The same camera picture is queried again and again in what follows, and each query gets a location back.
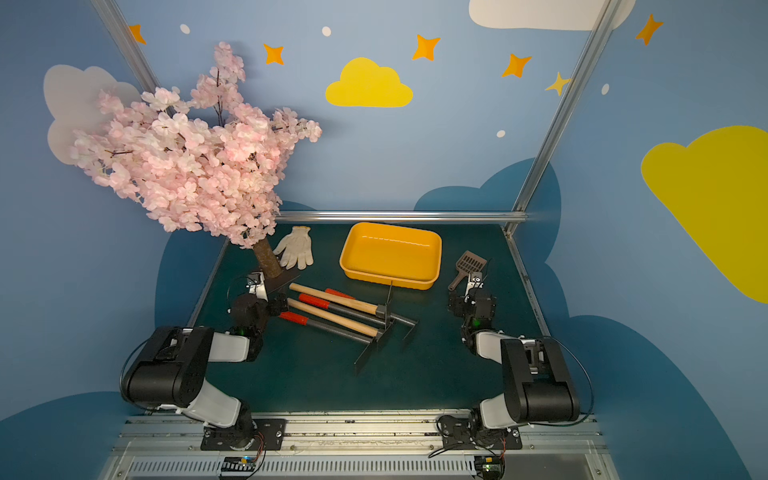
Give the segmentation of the red grip rake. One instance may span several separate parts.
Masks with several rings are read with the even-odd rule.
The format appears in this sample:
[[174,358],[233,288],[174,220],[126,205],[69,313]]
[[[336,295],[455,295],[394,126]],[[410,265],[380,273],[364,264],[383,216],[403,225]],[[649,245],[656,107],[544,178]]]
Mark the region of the red grip rake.
[[408,331],[402,338],[401,346],[405,348],[413,340],[418,322],[402,315],[396,314],[391,310],[390,297],[384,304],[373,304],[357,300],[354,297],[346,295],[332,289],[324,291],[328,296],[334,298],[329,302],[329,309],[334,313],[348,315],[354,319],[367,321],[377,326],[388,327],[399,323],[408,327]]
[[349,317],[354,320],[375,325],[377,328],[386,327],[386,322],[384,320],[377,318],[374,315],[369,315],[367,313],[346,307],[344,305],[340,305],[338,303],[329,302],[328,300],[324,300],[312,295],[301,293],[299,295],[299,301],[302,303],[326,310],[328,312],[337,314],[337,315]]
[[365,367],[371,353],[374,351],[375,340],[372,337],[364,334],[345,329],[343,327],[334,326],[327,322],[321,322],[319,320],[311,319],[309,317],[294,313],[294,312],[282,312],[279,317],[283,320],[302,325],[312,327],[317,330],[324,331],[342,338],[353,340],[357,343],[363,344],[364,349],[354,362],[354,371],[358,375]]

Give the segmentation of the red grip rake back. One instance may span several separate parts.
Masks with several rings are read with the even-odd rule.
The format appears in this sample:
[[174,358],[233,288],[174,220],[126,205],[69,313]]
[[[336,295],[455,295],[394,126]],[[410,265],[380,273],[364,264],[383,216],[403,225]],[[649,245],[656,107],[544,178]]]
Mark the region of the red grip rake back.
[[332,289],[324,291],[328,296],[334,298],[329,302],[329,309],[334,313],[348,315],[354,319],[367,321],[377,326],[388,327],[399,323],[408,327],[408,331],[402,338],[401,346],[405,348],[413,340],[418,322],[402,315],[396,314],[391,310],[390,297],[384,304],[373,304],[357,300],[354,297],[346,295]]

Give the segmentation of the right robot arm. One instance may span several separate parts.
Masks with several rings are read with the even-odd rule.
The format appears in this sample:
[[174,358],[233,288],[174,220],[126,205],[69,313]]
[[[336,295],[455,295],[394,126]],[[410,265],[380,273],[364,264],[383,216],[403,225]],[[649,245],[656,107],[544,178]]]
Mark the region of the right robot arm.
[[480,402],[480,426],[500,430],[519,424],[572,425],[581,402],[561,345],[552,337],[526,339],[495,330],[496,297],[485,288],[449,293],[448,308],[462,320],[461,339],[474,355],[501,366],[502,392]]

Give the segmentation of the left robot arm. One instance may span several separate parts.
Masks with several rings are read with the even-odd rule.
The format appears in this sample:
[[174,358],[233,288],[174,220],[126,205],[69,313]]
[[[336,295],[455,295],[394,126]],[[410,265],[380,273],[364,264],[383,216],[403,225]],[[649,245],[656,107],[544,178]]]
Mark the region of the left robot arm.
[[146,411],[173,410],[204,425],[205,451],[260,451],[277,448],[252,417],[248,403],[230,396],[207,378],[211,363],[247,363],[258,357],[270,318],[288,310],[287,297],[237,297],[230,308],[234,326],[158,327],[137,348],[120,374],[123,399]]

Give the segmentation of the yellow plastic storage box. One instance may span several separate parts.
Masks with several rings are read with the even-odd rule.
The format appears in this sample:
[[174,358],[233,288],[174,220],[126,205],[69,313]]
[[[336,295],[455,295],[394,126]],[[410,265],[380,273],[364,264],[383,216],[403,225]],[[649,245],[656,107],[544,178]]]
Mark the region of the yellow plastic storage box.
[[420,291],[434,285],[441,263],[437,233],[370,222],[351,227],[339,259],[350,279]]

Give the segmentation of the red grip rake front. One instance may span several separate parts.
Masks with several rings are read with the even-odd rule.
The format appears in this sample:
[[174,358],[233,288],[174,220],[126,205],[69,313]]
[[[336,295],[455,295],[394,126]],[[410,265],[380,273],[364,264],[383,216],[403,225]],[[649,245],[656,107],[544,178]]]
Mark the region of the red grip rake front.
[[283,320],[302,325],[312,327],[317,330],[324,331],[342,338],[353,340],[357,343],[363,344],[364,349],[354,362],[354,371],[358,375],[365,367],[371,353],[374,351],[375,340],[372,337],[364,334],[345,329],[343,327],[334,326],[327,322],[321,322],[319,320],[311,319],[309,317],[294,313],[294,312],[282,312],[279,317]]

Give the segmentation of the brown slotted plastic scoop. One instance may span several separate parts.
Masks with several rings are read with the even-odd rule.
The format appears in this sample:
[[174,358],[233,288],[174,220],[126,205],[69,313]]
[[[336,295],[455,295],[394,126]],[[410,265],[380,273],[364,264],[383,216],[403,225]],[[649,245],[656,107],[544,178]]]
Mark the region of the brown slotted plastic scoop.
[[472,273],[482,272],[486,265],[487,261],[484,258],[471,251],[465,251],[456,261],[455,268],[457,274],[449,284],[448,290],[453,292],[462,280],[468,278]]

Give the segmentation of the white work glove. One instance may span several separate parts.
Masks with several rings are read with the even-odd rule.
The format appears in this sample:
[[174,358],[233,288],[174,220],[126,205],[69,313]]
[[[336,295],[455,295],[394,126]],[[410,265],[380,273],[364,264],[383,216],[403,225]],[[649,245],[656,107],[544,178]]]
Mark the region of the white work glove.
[[292,231],[283,237],[273,253],[279,259],[279,265],[285,270],[304,270],[314,263],[312,240],[308,226],[294,226]]

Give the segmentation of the right small circuit board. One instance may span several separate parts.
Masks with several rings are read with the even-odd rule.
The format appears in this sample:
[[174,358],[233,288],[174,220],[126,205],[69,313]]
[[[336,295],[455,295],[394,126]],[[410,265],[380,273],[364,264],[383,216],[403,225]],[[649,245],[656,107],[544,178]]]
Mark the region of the right small circuit board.
[[505,461],[497,456],[475,456],[474,469],[474,479],[501,480],[505,474]]

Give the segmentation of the small circuit board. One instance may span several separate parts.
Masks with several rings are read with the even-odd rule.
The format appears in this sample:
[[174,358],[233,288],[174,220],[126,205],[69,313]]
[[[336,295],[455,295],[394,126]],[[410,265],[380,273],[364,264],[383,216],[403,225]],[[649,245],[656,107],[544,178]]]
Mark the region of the small circuit board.
[[505,474],[505,461],[497,456],[475,456],[474,469],[474,479],[501,480]]
[[219,479],[250,479],[258,470],[254,456],[225,457],[219,467]]

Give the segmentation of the pink cherry blossom tree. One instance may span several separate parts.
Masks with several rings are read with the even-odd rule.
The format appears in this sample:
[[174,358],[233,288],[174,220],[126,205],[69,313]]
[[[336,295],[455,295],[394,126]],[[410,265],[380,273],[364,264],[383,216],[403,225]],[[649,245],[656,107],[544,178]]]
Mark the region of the pink cherry blossom tree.
[[108,120],[100,133],[76,132],[70,156],[165,231],[224,236],[281,271],[268,243],[282,204],[276,187],[296,145],[318,141],[322,129],[290,108],[267,115],[247,103],[239,92],[244,61],[230,44],[216,45],[214,60],[189,100],[176,87],[145,91],[130,104],[101,92]]

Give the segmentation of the left small circuit board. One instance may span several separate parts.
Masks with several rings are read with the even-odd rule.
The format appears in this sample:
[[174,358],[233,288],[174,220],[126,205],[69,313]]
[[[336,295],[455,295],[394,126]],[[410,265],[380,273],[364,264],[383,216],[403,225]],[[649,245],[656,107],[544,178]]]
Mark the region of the left small circuit board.
[[225,457],[219,467],[219,479],[250,479],[258,470],[254,456]]

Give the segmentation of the horizontal aluminium frame bar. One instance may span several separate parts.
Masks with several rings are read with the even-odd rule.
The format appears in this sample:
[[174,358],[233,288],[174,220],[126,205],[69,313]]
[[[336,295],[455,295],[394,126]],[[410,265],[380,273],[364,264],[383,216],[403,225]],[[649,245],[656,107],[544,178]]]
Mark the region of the horizontal aluminium frame bar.
[[285,211],[277,217],[286,224],[352,224],[357,222],[414,224],[506,224],[524,223],[524,212],[495,211]]

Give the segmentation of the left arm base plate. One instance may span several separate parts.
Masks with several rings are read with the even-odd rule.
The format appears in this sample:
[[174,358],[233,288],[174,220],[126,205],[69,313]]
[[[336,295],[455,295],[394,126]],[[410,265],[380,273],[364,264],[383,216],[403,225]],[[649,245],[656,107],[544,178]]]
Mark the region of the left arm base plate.
[[249,423],[228,428],[205,427],[202,451],[279,451],[285,437],[287,420],[255,418]]

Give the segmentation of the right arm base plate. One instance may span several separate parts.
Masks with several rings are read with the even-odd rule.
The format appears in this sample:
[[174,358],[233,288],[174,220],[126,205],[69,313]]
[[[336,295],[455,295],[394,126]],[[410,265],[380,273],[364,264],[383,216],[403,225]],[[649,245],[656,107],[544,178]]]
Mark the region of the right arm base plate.
[[436,428],[447,450],[521,450],[522,438],[517,427],[490,429],[476,416],[442,415]]

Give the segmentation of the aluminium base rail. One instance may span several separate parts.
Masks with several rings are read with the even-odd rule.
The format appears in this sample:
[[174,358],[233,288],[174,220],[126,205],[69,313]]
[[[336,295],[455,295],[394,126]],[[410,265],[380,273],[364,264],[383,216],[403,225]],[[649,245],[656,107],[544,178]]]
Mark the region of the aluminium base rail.
[[103,479],[219,479],[225,457],[254,456],[250,479],[474,479],[475,456],[505,461],[502,479],[616,479],[596,421],[517,427],[521,450],[447,450],[441,410],[259,413],[287,420],[279,451],[202,451],[203,427],[179,415],[125,421]]

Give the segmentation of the left aluminium frame post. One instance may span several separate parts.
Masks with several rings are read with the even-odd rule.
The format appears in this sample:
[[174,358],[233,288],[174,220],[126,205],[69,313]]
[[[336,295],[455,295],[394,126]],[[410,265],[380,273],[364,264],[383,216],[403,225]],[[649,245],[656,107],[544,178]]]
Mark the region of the left aluminium frame post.
[[117,2],[114,0],[91,0],[91,4],[142,90],[154,91],[159,86],[158,80],[142,52],[141,44],[134,38]]

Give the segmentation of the aluminium frame post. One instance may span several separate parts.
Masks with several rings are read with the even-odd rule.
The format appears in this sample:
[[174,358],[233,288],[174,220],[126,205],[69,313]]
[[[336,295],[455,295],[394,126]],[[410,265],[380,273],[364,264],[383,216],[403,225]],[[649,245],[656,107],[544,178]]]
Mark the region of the aluminium frame post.
[[114,0],[91,0],[91,4],[142,90],[154,91],[159,86],[158,80],[142,52],[141,44],[134,38],[117,2]]
[[562,100],[558,104],[558,108],[541,148],[536,155],[516,198],[512,209],[513,213],[519,213],[526,216],[528,206],[534,197],[559,142],[567,129],[568,123],[578,105],[580,97],[614,30],[615,20],[618,18],[619,11],[623,4],[624,1],[609,0],[605,1],[601,7],[596,23],[590,32],[578,62],[576,63],[567,91],[564,93]]

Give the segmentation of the right aluminium frame post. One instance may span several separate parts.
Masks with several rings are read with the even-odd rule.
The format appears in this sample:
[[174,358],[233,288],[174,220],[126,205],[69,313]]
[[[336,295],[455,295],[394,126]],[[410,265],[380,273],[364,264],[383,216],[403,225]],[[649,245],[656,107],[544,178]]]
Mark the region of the right aluminium frame post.
[[596,23],[590,32],[578,62],[576,63],[567,91],[564,93],[562,100],[558,104],[558,108],[541,148],[536,155],[516,198],[512,209],[513,213],[519,213],[526,216],[528,206],[534,197],[559,142],[567,129],[568,123],[578,105],[580,97],[614,30],[615,20],[618,18],[619,11],[623,4],[624,1],[609,0],[605,1],[601,7]]

